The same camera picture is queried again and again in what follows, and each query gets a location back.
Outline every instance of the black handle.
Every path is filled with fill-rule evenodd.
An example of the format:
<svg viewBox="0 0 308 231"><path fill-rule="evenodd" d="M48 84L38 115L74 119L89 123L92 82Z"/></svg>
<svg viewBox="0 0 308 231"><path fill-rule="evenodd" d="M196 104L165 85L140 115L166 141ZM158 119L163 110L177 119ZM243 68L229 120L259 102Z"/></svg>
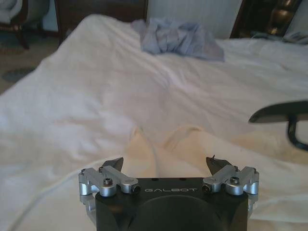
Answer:
<svg viewBox="0 0 308 231"><path fill-rule="evenodd" d="M300 120L308 120L308 101L297 101L271 105L255 112L250 123L275 123L288 121L287 136L296 147L308 151L308 144L300 142L295 135L296 124Z"/></svg>

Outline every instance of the chair leg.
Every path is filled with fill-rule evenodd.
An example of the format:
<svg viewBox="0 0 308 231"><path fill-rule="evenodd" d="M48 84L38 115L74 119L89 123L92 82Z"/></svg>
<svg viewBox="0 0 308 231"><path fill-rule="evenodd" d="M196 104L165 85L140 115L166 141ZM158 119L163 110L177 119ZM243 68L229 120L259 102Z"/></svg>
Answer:
<svg viewBox="0 0 308 231"><path fill-rule="evenodd" d="M27 44L27 42L26 42L26 40L25 40L25 37L24 37L24 35L23 35L22 30L19 29L18 31L16 31L15 34L16 34L16 37L17 37L19 43L23 46L23 48L25 48L26 50L28 50L28 49L29 49L29 46L28 46L28 44Z"/></svg>
<svg viewBox="0 0 308 231"><path fill-rule="evenodd" d="M46 38L47 35L45 33L45 31L43 30L43 22L42 20L40 20L37 24L37 29L38 29L38 32L42 35L43 38Z"/></svg>

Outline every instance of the silver metal bracket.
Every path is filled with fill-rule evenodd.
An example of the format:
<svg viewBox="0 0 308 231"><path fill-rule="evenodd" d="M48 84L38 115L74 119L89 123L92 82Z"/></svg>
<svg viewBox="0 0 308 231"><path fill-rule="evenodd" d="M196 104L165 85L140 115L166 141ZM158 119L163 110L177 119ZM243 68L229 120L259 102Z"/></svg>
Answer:
<svg viewBox="0 0 308 231"><path fill-rule="evenodd" d="M80 201L85 205L86 211L94 225L96 225L95 198L93 193L100 193L103 197L116 194L117 185L127 194L137 194L140 191L138 180L128 177L112 166L102 165L99 170L92 167L83 169L79 175Z"/></svg>
<svg viewBox="0 0 308 231"><path fill-rule="evenodd" d="M241 171L232 165L226 165L211 177L203 178L203 191L216 193L222 184L230 195L248 194L248 217L252 214L253 205L258 200L259 173L253 167L244 167Z"/></svg>

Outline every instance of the light blue cloth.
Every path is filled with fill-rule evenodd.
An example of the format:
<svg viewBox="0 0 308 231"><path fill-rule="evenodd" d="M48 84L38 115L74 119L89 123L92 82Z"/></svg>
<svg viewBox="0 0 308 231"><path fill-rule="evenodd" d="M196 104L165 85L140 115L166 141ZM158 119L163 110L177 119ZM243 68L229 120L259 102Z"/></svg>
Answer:
<svg viewBox="0 0 308 231"><path fill-rule="evenodd" d="M141 49L151 54L174 52L200 59L224 61L224 52L210 31L197 23L169 19L142 19L131 24L140 34Z"/></svg>

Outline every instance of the mattress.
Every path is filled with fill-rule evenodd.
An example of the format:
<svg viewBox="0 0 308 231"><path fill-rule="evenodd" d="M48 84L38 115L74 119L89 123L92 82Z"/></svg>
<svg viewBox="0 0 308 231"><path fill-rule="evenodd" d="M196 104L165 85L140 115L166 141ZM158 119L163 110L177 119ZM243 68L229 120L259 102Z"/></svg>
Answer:
<svg viewBox="0 0 308 231"><path fill-rule="evenodd" d="M290 148L284 123L247 123L261 107L307 98L307 47L258 39L217 42L223 63L154 56L140 50L129 24L100 15L84 19L53 55L0 96L0 230L95 230L79 202L77 173L119 156L127 157L124 173L131 173L142 163L142 156L129 158L126 151L136 128L162 144L170 131L194 125L256 152L280 146L271 158L307 165L303 155L280 156ZM298 132L308 141L307 125ZM159 168L150 175L169 176ZM307 200L307 191L303 182L294 193ZM272 222L307 229L302 218L252 219L250 230L270 229Z"/></svg>

